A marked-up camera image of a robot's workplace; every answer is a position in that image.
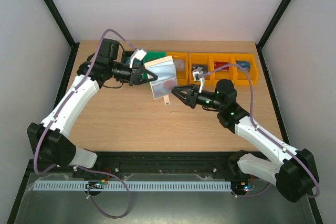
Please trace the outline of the blue cards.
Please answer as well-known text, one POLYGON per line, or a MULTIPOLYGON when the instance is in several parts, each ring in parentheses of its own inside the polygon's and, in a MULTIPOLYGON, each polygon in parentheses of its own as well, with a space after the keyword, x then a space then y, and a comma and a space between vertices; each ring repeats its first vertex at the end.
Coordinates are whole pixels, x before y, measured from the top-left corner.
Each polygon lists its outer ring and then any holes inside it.
POLYGON ((150 67, 148 70, 157 75, 157 82, 173 79, 176 77, 176 68, 175 65, 171 62, 161 63, 158 66, 150 67))

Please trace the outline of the white red-dot credit card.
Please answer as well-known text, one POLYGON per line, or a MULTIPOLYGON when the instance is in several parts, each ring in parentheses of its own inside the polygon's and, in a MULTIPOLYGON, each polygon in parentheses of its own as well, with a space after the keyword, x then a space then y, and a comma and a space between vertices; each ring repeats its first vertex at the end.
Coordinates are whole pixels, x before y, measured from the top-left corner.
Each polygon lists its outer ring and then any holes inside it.
POLYGON ((176 79, 168 79, 153 84, 152 91, 154 98, 158 99, 168 95, 175 86, 177 86, 176 79))

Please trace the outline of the beige leather card holder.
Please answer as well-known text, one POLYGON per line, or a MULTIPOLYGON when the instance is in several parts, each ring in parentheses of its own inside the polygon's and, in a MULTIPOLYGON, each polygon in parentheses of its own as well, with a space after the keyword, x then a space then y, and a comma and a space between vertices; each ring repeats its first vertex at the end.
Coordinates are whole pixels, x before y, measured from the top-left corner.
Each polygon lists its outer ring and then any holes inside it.
POLYGON ((144 64, 145 69, 158 78, 150 82, 153 99, 163 98, 165 105, 170 105, 169 94, 177 86, 176 66, 172 56, 152 60, 144 64))

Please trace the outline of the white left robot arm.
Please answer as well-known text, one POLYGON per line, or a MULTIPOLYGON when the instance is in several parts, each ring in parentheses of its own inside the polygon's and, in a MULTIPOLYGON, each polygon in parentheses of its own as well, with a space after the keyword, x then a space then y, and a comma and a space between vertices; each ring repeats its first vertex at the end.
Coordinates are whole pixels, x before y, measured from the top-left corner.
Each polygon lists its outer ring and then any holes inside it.
POLYGON ((27 134, 30 142, 36 144, 34 171, 38 169, 38 160, 46 159, 51 167, 74 166, 93 168, 98 155, 92 151, 77 147, 68 136, 71 129, 88 101, 112 78, 129 85, 142 85, 157 80, 157 75, 143 66, 133 66, 134 60, 142 60, 147 52, 135 49, 130 62, 116 62, 120 43, 111 39, 102 39, 97 51, 83 62, 68 92, 53 111, 39 124, 32 123, 27 134), (143 79, 143 73, 149 73, 149 79, 143 79))

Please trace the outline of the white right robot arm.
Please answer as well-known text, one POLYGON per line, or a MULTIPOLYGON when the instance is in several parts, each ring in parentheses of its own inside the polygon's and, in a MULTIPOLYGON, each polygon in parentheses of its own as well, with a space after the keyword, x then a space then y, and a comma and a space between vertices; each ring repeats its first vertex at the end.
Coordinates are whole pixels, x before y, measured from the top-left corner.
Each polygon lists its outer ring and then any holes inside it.
POLYGON ((296 149, 260 126, 252 114, 237 103, 237 91, 230 80, 218 81, 213 92, 189 84, 173 88, 172 94, 192 109, 201 105, 206 110, 217 112, 224 128, 244 138, 265 155, 262 159, 239 151, 229 161, 232 176, 256 176, 274 185, 290 202, 297 202, 303 196, 319 196, 319 178, 313 154, 307 149, 296 149))

